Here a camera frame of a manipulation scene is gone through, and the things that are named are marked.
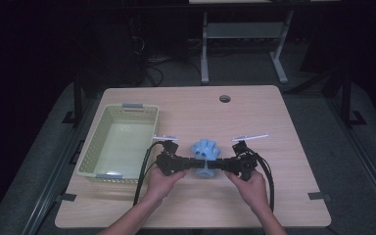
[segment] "gray mat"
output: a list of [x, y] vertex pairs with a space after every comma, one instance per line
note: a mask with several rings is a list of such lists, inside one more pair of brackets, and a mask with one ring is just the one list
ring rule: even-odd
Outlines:
[[[280, 90], [292, 88], [312, 74], [300, 72], [299, 66], [305, 54], [304, 45], [287, 45], [281, 61], [287, 74], [288, 84], [280, 84], [267, 54], [236, 54], [224, 58], [210, 58], [210, 85], [277, 85]], [[193, 57], [194, 66], [199, 57]], [[198, 71], [190, 64], [172, 62], [156, 67], [164, 73], [162, 86], [200, 85]], [[150, 70], [151, 75], [159, 74]], [[323, 194], [332, 199], [326, 202], [332, 217], [327, 228], [288, 228], [289, 234], [376, 234], [376, 195], [365, 172], [346, 139], [345, 130], [319, 94], [322, 83], [315, 84], [304, 95], [284, 96], [292, 121], [302, 141], [314, 176]], [[372, 156], [376, 156], [376, 112], [368, 97], [359, 88], [354, 89], [353, 106], [362, 112], [368, 122], [354, 131]], [[66, 88], [53, 111], [48, 116], [35, 143], [0, 206], [0, 234], [21, 234], [37, 199], [53, 171], [58, 157], [66, 150], [66, 143], [74, 136], [76, 146], [86, 136], [99, 99], [86, 104], [85, 119], [79, 129], [71, 124], [61, 124], [66, 112], [73, 110], [72, 87]], [[54, 187], [54, 195], [67, 186], [73, 170], [67, 164], [61, 171]], [[54, 224], [60, 204], [55, 203], [45, 217], [38, 234], [95, 234], [100, 229], [60, 229]]]

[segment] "dark background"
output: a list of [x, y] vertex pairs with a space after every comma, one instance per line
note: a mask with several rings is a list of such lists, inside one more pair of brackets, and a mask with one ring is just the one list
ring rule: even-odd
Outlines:
[[[143, 78], [143, 63], [134, 57], [131, 50], [126, 50], [132, 45], [126, 18], [112, 17], [109, 14], [107, 18], [100, 18], [106, 16], [106, 13], [89, 11], [85, 3], [86, 1], [0, 1], [0, 201], [58, 96], [79, 72], [83, 72], [83, 65], [86, 68], [92, 65], [90, 68], [94, 71], [90, 75], [91, 79], [84, 82], [88, 95], [108, 86], [135, 86]], [[175, 44], [175, 48], [181, 48], [184, 39], [197, 32], [179, 27], [176, 33], [172, 33], [168, 30], [170, 27], [164, 26], [168, 22], [191, 28], [190, 25], [197, 22], [194, 17], [184, 16], [179, 22], [172, 23], [167, 20], [169, 16], [147, 14], [145, 19], [149, 21], [145, 21], [143, 33], [148, 37], [152, 36], [152, 43], [157, 43], [159, 47], [165, 39], [164, 48], [169, 49], [169, 53], [184, 56], [183, 50], [175, 52], [171, 46], [166, 45]], [[310, 39], [303, 68], [322, 72], [336, 65], [337, 61], [348, 60], [352, 80], [368, 92], [376, 107], [376, 2], [348, 5], [340, 10], [328, 11], [316, 23], [311, 20], [313, 13], [310, 11], [296, 14], [295, 19], [300, 25], [292, 26], [289, 37], [304, 35]], [[112, 44], [109, 47], [112, 42], [106, 41], [111, 32], [100, 25], [111, 22], [122, 25], [116, 34], [123, 37], [121, 46]], [[104, 45], [104, 48], [87, 47], [88, 41], [81, 40], [89, 38], [86, 33], [92, 28], [91, 25], [96, 25], [97, 28], [93, 32], [107, 33], [107, 37], [93, 38], [96, 42], [103, 42], [99, 45]], [[154, 35], [161, 36], [155, 40]], [[78, 42], [84, 48], [94, 50], [93, 53], [98, 56], [109, 58], [112, 67], [120, 68], [120, 65], [132, 62], [126, 64], [130, 70], [100, 68], [94, 58], [80, 50], [80, 46], [77, 49]], [[115, 56], [109, 57], [106, 54], [109, 48], [114, 48], [124, 55], [122, 58], [130, 60], [121, 61], [116, 60]], [[100, 84], [94, 79], [109, 77], [118, 72], [122, 74], [119, 81], [107, 79]]]

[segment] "human hand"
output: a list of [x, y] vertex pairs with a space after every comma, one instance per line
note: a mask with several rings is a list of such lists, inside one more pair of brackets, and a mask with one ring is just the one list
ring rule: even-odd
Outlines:
[[252, 177], [244, 181], [232, 172], [224, 172], [240, 192], [244, 202], [252, 208], [254, 213], [269, 209], [265, 180], [261, 173], [252, 170]]
[[183, 170], [166, 176], [158, 167], [154, 167], [151, 171], [148, 191], [143, 200], [153, 200], [155, 203], [160, 204], [167, 194], [169, 194], [170, 190], [172, 190], [176, 181], [183, 178], [188, 172], [189, 170]]

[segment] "basket handle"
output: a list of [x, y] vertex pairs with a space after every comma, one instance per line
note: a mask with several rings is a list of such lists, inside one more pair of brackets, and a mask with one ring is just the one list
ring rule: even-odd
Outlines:
[[123, 175], [121, 174], [96, 174], [96, 178], [123, 179]]
[[126, 111], [143, 112], [143, 104], [122, 104]]

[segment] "hole in table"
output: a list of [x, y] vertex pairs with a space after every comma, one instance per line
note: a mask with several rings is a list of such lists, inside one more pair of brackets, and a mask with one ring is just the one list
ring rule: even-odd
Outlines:
[[227, 95], [222, 95], [219, 97], [219, 101], [221, 101], [222, 103], [228, 103], [231, 101], [231, 98]]

